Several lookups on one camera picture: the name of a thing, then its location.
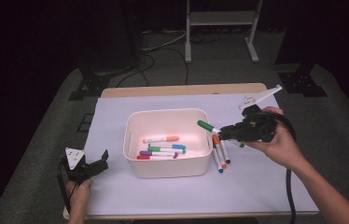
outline tabletop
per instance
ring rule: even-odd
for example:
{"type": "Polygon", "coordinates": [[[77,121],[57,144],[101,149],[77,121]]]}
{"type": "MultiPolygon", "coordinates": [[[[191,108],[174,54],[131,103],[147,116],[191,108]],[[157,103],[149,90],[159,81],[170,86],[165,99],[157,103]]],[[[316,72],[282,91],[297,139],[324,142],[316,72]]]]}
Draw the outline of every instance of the tabletop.
{"type": "MultiPolygon", "coordinates": [[[[265,90],[260,83],[104,90],[96,105],[85,151],[87,161],[100,159],[106,149],[110,157],[108,170],[93,178],[87,218],[288,215],[286,168],[253,148],[239,149],[228,143],[231,164],[223,174],[211,160],[203,175],[158,179],[135,176],[122,152],[127,119],[134,112],[200,108],[212,124],[222,127],[241,121],[238,105],[245,95],[265,90]]],[[[259,106],[268,105],[278,106],[273,96],[259,106]]],[[[298,214],[316,214],[318,209],[300,180],[293,175],[291,181],[298,214]]]]}

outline wire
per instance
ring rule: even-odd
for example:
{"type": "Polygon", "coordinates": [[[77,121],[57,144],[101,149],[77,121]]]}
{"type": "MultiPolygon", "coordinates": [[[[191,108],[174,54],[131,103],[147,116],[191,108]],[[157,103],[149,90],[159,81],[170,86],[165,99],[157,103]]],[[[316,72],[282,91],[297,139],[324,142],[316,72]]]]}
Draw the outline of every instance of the wire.
{"type": "Polygon", "coordinates": [[[212,2],[212,4],[210,5],[210,7],[207,9],[207,11],[212,10],[212,6],[215,4],[215,2],[216,2],[216,0],[214,0],[214,1],[212,2]]]}
{"type": "MultiPolygon", "coordinates": [[[[296,141],[297,136],[296,132],[291,125],[291,122],[288,118],[281,114],[274,114],[275,118],[284,123],[287,126],[288,131],[290,132],[291,136],[293,137],[294,141],[296,141]]],[[[290,209],[291,209],[291,219],[290,219],[290,224],[296,223],[296,207],[294,205],[294,200],[293,200],[293,194],[291,192],[291,170],[287,169],[286,170],[286,193],[287,193],[287,198],[288,198],[288,203],[290,204],[290,209]]]]}
{"type": "Polygon", "coordinates": [[[76,183],[75,186],[73,187],[72,192],[70,192],[70,194],[69,194],[69,201],[70,201],[70,198],[71,198],[72,195],[73,195],[73,192],[74,192],[75,189],[76,189],[76,186],[77,186],[77,183],[76,183]]]}
{"type": "Polygon", "coordinates": [[[290,204],[290,209],[291,209],[290,224],[294,224],[296,223],[296,207],[293,201],[293,194],[291,193],[291,170],[289,169],[286,170],[286,192],[287,192],[288,203],[290,204]]]}
{"type": "Polygon", "coordinates": [[[190,42],[192,44],[198,44],[198,45],[207,45],[213,42],[216,42],[218,40],[221,39],[221,35],[220,34],[216,34],[217,38],[214,38],[212,35],[207,35],[205,32],[203,32],[202,34],[195,34],[191,36],[190,42]]]}
{"type": "Polygon", "coordinates": [[[154,49],[159,49],[159,48],[162,48],[162,47],[165,47],[165,46],[168,46],[170,44],[173,44],[174,42],[180,40],[181,38],[183,38],[184,36],[186,35],[186,32],[183,32],[182,35],[176,37],[175,39],[172,39],[164,44],[161,44],[161,45],[158,45],[156,47],[153,47],[153,48],[149,48],[149,49],[142,49],[142,51],[151,51],[151,50],[154,50],[154,49]]]}
{"type": "Polygon", "coordinates": [[[178,35],[178,34],[183,34],[185,31],[184,30],[166,30],[166,29],[162,29],[161,31],[159,31],[160,34],[164,34],[164,35],[178,35]]]}
{"type": "Polygon", "coordinates": [[[134,76],[134,75],[137,75],[137,74],[142,74],[142,77],[145,79],[146,84],[147,84],[147,85],[149,84],[149,81],[148,81],[148,79],[146,78],[144,72],[145,72],[146,70],[150,69],[152,66],[154,66],[155,60],[154,60],[153,57],[151,57],[151,56],[149,56],[149,55],[147,55],[147,54],[145,54],[145,55],[143,55],[143,56],[146,56],[146,57],[148,57],[148,58],[150,58],[150,59],[152,60],[151,65],[150,65],[149,67],[143,69],[143,70],[140,70],[139,67],[138,67],[138,69],[137,69],[138,71],[137,71],[137,72],[132,73],[132,74],[129,74],[128,76],[124,77],[124,78],[117,84],[116,88],[118,88],[119,85],[120,85],[122,82],[124,82],[126,79],[128,79],[129,77],[132,77],[132,76],[134,76]]]}
{"type": "Polygon", "coordinates": [[[188,65],[186,63],[186,59],[184,58],[184,56],[181,54],[180,51],[176,50],[176,49],[168,49],[168,50],[172,50],[176,53],[178,53],[180,55],[180,57],[183,59],[183,62],[184,62],[184,65],[186,66],[186,85],[188,85],[188,74],[189,74],[189,69],[188,69],[188,65]]]}
{"type": "Polygon", "coordinates": [[[67,197],[66,187],[64,186],[63,177],[62,177],[62,166],[65,160],[66,160],[65,157],[61,158],[61,161],[59,162],[59,165],[58,165],[58,173],[56,174],[56,177],[58,178],[58,183],[61,189],[64,205],[66,206],[67,212],[70,213],[70,210],[71,210],[70,200],[67,197]]]}

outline marker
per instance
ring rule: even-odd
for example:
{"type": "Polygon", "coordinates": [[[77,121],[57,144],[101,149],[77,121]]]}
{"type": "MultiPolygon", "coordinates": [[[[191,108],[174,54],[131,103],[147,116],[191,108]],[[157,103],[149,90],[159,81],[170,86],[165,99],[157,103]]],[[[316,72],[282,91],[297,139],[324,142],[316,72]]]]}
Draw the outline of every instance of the marker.
{"type": "Polygon", "coordinates": [[[166,136],[158,138],[147,138],[143,139],[143,143],[155,143],[155,142],[173,142],[180,139],[178,136],[166,136]]]}
{"type": "Polygon", "coordinates": [[[167,147],[149,147],[147,149],[148,151],[159,151],[159,152],[177,152],[177,153],[186,153],[185,149],[174,149],[174,148],[167,148],[167,147]]]}
{"type": "Polygon", "coordinates": [[[137,156],[136,159],[144,161],[167,161],[175,159],[175,157],[161,157],[161,156],[137,156]]]}
{"type": "Polygon", "coordinates": [[[227,141],[233,143],[233,144],[234,144],[235,146],[237,146],[237,147],[244,147],[244,144],[243,144],[243,143],[240,143],[240,142],[238,142],[238,141],[235,140],[235,139],[229,139],[229,140],[227,140],[227,141]]]}
{"type": "Polygon", "coordinates": [[[160,148],[186,149],[186,146],[179,145],[179,144],[172,144],[172,145],[154,144],[154,146],[152,146],[150,143],[148,143],[148,146],[149,147],[160,147],[160,148]]]}
{"type": "Polygon", "coordinates": [[[198,120],[198,125],[211,133],[220,133],[219,129],[216,129],[215,127],[204,122],[203,120],[198,120]]]}
{"type": "Polygon", "coordinates": [[[218,140],[218,137],[216,134],[213,134],[213,144],[216,147],[217,155],[218,155],[218,160],[220,161],[221,167],[223,169],[227,168],[227,163],[224,161],[223,153],[221,152],[221,146],[220,146],[220,141],[218,140]]]}
{"type": "Polygon", "coordinates": [[[220,139],[221,150],[223,150],[224,159],[227,164],[230,164],[230,156],[228,155],[227,147],[225,141],[220,139]]]}
{"type": "Polygon", "coordinates": [[[218,160],[216,145],[213,145],[213,151],[212,152],[213,152],[213,157],[215,158],[215,163],[216,163],[216,167],[218,169],[218,172],[222,174],[224,172],[224,170],[221,167],[220,161],[218,160]]]}
{"type": "Polygon", "coordinates": [[[141,156],[171,156],[177,157],[177,152],[157,152],[157,151],[140,151],[141,156]]]}

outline black stand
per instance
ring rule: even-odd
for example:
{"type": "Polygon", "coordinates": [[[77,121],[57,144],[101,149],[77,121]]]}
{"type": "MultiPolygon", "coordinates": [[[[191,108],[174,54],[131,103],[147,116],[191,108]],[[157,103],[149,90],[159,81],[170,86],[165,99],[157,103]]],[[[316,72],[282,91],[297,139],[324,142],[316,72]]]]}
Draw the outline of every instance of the black stand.
{"type": "Polygon", "coordinates": [[[69,101],[81,101],[85,96],[100,96],[110,82],[109,77],[96,75],[86,60],[78,60],[78,68],[82,74],[82,80],[76,91],[73,91],[69,101]]]}
{"type": "Polygon", "coordinates": [[[288,93],[302,93],[305,97],[327,96],[323,88],[314,83],[311,77],[313,68],[313,61],[305,61],[300,64],[296,72],[279,73],[278,76],[288,93]]]}

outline metal shelf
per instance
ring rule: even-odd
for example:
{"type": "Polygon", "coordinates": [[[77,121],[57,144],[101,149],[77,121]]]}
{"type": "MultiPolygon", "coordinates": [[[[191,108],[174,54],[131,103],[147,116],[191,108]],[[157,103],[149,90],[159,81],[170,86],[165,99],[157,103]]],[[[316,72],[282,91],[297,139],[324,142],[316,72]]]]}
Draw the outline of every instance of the metal shelf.
{"type": "Polygon", "coordinates": [[[253,46],[254,33],[256,32],[261,10],[262,0],[258,0],[256,10],[252,11],[209,11],[209,12],[191,12],[189,9],[189,1],[187,0],[187,31],[185,44],[186,62],[191,63],[191,42],[190,31],[191,26],[204,25],[251,25],[249,37],[244,39],[250,57],[253,63],[259,62],[258,55],[253,46]]]}
{"type": "Polygon", "coordinates": [[[255,11],[190,12],[190,25],[251,25],[255,11]]]}

